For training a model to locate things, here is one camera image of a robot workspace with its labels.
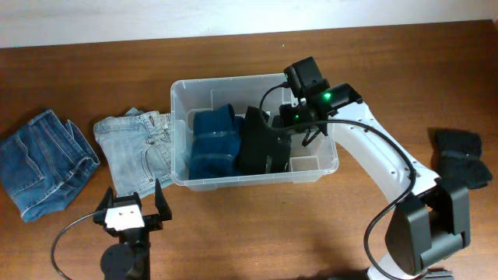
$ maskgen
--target wooden table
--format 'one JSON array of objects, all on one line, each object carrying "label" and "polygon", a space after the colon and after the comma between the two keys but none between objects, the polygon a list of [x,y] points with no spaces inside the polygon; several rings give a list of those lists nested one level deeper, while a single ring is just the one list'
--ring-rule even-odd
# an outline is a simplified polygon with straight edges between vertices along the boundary
[{"label": "wooden table", "polygon": [[[233,37],[143,40],[0,50],[1,138],[42,108],[71,119],[103,160],[63,212],[23,223],[0,191],[0,278],[58,279],[56,234],[95,209],[112,179],[92,126],[130,107],[170,110],[178,79],[281,72],[313,55],[331,84],[349,82],[382,125],[421,163],[433,163],[431,128],[478,132],[482,160],[498,175],[498,32],[491,21],[316,30]],[[163,192],[174,219],[151,233],[152,279],[291,279],[370,266],[368,222],[386,200],[347,151],[312,184]],[[438,265],[458,279],[498,278],[498,185],[471,192],[472,243]],[[153,197],[144,212],[155,212]],[[385,252],[386,218],[371,238]],[[62,237],[56,258],[74,279],[99,279],[117,240],[90,221]]]}]

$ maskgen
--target blue denim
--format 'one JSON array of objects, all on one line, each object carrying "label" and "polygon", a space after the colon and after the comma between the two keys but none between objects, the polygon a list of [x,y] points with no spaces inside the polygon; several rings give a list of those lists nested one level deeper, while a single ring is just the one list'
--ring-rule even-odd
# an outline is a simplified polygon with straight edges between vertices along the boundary
[{"label": "blue denim", "polygon": [[244,119],[235,117],[230,104],[195,114],[189,180],[242,175],[236,158],[243,124]]},{"label": "blue denim", "polygon": [[118,196],[137,192],[140,198],[171,180],[170,114],[130,109],[124,117],[108,117],[93,126],[95,139],[109,163]]},{"label": "blue denim", "polygon": [[0,164],[3,187],[32,222],[66,209],[100,161],[75,124],[46,110],[0,144]]}]

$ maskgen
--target black folded cloth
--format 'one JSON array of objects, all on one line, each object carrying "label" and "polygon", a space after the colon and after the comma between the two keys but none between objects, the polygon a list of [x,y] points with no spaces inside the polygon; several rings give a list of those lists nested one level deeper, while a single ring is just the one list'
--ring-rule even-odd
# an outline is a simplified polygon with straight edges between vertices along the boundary
[{"label": "black folded cloth", "polygon": [[485,187],[493,179],[481,161],[482,142],[478,134],[440,129],[436,131],[436,145],[440,151],[437,172],[441,178],[461,178],[470,190]]},{"label": "black folded cloth", "polygon": [[[265,122],[269,116],[263,112]],[[289,171],[290,136],[269,130],[256,107],[247,107],[242,129],[237,168],[244,175],[283,173]],[[273,128],[281,128],[280,116],[275,116]]]}]

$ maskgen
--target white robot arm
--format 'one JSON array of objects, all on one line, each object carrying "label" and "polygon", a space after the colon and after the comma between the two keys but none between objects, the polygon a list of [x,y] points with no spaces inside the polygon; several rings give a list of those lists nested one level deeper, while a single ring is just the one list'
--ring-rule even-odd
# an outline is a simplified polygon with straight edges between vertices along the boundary
[{"label": "white robot arm", "polygon": [[[412,193],[417,195],[436,186],[439,177],[436,172],[428,169],[403,149],[370,112],[363,103],[351,103],[338,109],[332,119],[360,121],[379,131],[382,131],[410,158],[417,171],[417,180]],[[377,186],[389,202],[395,200],[409,185],[409,170],[399,154],[386,141],[371,132],[349,124],[329,124],[328,131],[333,139],[344,147],[372,177]],[[400,269],[389,253],[386,253],[378,264],[390,275],[402,279],[411,279]],[[387,279],[376,268],[368,270],[368,277],[372,280]]]},{"label": "white robot arm", "polygon": [[[462,180],[441,180],[420,164],[382,128],[354,88],[348,84],[330,87],[313,58],[292,64],[284,73],[287,82],[263,96],[260,113],[265,97],[278,87],[289,87],[299,105],[282,105],[279,111],[284,128],[269,129],[275,133],[307,131],[303,145],[313,141],[317,133],[331,134],[368,172],[389,202],[369,225],[364,239],[373,263],[367,272],[370,279],[413,279],[413,275],[470,244],[468,189]],[[312,129],[315,135],[308,140]],[[389,253],[377,262],[370,254],[368,236],[393,208],[385,237]]]}]

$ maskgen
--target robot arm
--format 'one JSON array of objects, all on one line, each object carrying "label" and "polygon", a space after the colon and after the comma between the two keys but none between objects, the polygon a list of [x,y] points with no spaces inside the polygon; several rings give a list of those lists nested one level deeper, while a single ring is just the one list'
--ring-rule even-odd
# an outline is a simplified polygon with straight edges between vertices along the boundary
[{"label": "robot arm", "polygon": [[[320,132],[331,133],[373,178],[390,203],[398,200],[412,182],[406,161],[393,146],[412,163],[415,184],[396,204],[385,237],[388,253],[377,262],[390,278],[411,279],[470,244],[468,190],[464,182],[441,180],[437,173],[420,164],[382,128],[350,85],[331,88],[313,58],[298,61],[284,73],[287,83],[282,86],[290,87],[300,101],[297,107],[281,106],[284,126],[297,133],[308,129],[309,135],[310,125],[316,123]],[[366,127],[333,120],[355,121]],[[392,143],[367,128],[374,128]],[[370,279],[389,279],[375,267],[367,274]]]},{"label": "robot arm", "polygon": [[155,204],[158,214],[142,215],[139,195],[115,198],[109,187],[97,207],[93,222],[103,226],[119,243],[107,248],[100,259],[105,280],[150,280],[149,233],[163,229],[163,221],[172,219],[170,206],[156,179]]},{"label": "robot arm", "polygon": [[[420,164],[382,128],[365,103],[354,102],[339,108],[333,118],[361,121],[383,132],[402,149],[416,169],[412,193],[396,208],[386,234],[389,252],[378,262],[389,275],[411,279],[421,270],[469,245],[468,190],[464,184],[442,182],[437,173]],[[407,189],[408,168],[386,141],[368,130],[348,124],[329,124],[328,131],[372,177],[389,202]],[[427,210],[427,204],[433,207],[431,212]],[[375,267],[371,267],[367,275],[372,280],[387,279]]]}]

